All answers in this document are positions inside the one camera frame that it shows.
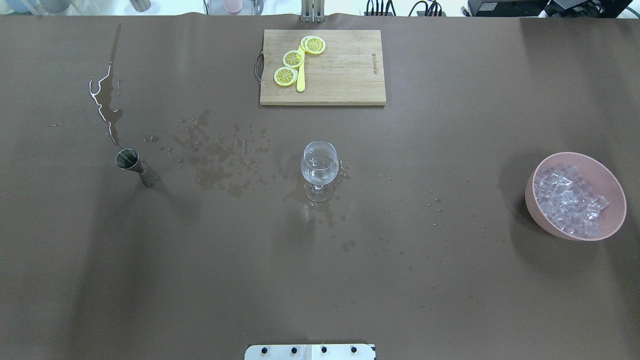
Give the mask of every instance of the white plate with holes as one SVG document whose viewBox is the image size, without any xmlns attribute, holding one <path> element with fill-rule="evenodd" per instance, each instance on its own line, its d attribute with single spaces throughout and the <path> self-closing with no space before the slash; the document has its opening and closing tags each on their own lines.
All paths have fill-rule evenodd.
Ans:
<svg viewBox="0 0 640 360">
<path fill-rule="evenodd" d="M 373 344 L 251 345 L 244 360 L 375 360 Z"/>
</svg>

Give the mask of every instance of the cutting board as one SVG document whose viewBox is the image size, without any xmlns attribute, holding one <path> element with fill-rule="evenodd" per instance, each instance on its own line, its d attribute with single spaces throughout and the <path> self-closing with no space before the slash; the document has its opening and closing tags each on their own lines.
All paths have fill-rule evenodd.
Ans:
<svg viewBox="0 0 640 360">
<path fill-rule="evenodd" d="M 279 86 L 273 73 L 282 56 L 307 35 L 326 42 L 322 54 L 305 55 L 307 88 Z M 385 105 L 385 71 L 380 30 L 265 30 L 262 105 Z"/>
</svg>

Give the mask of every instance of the metal hinge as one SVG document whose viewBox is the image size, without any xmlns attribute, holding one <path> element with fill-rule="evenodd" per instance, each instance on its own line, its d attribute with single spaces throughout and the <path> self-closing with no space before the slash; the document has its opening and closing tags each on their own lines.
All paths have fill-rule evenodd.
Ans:
<svg viewBox="0 0 640 360">
<path fill-rule="evenodd" d="M 302 22 L 324 22 L 324 0 L 302 0 Z"/>
</svg>

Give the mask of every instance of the cutting board handle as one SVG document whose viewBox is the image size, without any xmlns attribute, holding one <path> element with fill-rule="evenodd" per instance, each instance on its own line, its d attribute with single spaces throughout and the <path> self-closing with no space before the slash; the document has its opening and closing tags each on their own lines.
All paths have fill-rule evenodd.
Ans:
<svg viewBox="0 0 640 360">
<path fill-rule="evenodd" d="M 260 75 L 258 75 L 258 62 L 262 58 L 262 69 L 260 70 Z M 260 52 L 258 57 L 255 59 L 255 66 L 253 68 L 253 73 L 255 77 L 258 78 L 258 83 L 262 84 L 262 72 L 264 72 L 264 50 Z"/>
</svg>

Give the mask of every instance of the glass of water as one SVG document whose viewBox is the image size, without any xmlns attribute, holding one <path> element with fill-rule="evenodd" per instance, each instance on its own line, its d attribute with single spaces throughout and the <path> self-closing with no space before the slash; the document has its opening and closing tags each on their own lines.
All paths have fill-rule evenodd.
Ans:
<svg viewBox="0 0 640 360">
<path fill-rule="evenodd" d="M 333 195 L 331 182 L 338 175 L 338 154 L 330 142 L 310 142 L 302 156 L 302 175 L 309 182 L 305 193 L 313 202 L 327 201 Z"/>
</svg>

